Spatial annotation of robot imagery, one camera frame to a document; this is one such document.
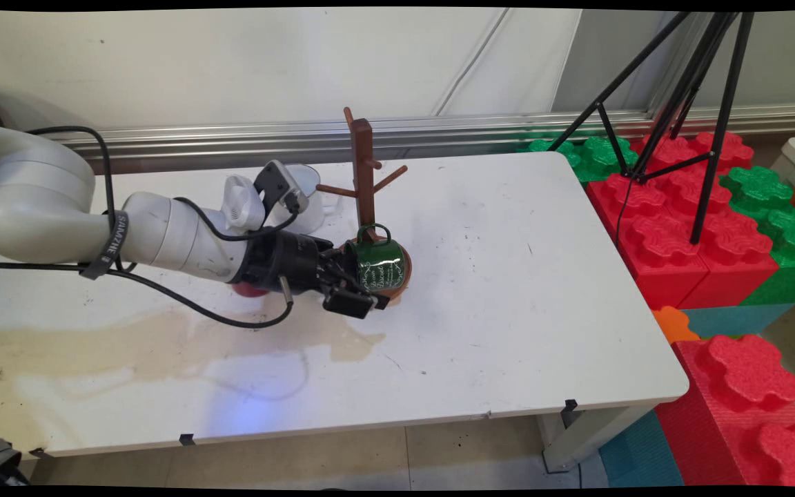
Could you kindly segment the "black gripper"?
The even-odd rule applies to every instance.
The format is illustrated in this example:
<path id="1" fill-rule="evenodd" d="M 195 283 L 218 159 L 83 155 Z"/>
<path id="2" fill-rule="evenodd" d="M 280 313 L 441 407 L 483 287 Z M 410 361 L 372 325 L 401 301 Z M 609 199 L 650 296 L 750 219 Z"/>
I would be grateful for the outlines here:
<path id="1" fill-rule="evenodd" d="M 350 318 L 364 319 L 373 309 L 387 308 L 391 301 L 382 293 L 334 286 L 359 284 L 357 258 L 329 240 L 290 231 L 277 231 L 247 242 L 234 277 L 234 291 L 239 295 L 281 293 L 281 277 L 293 295 L 321 290 L 325 311 Z"/>

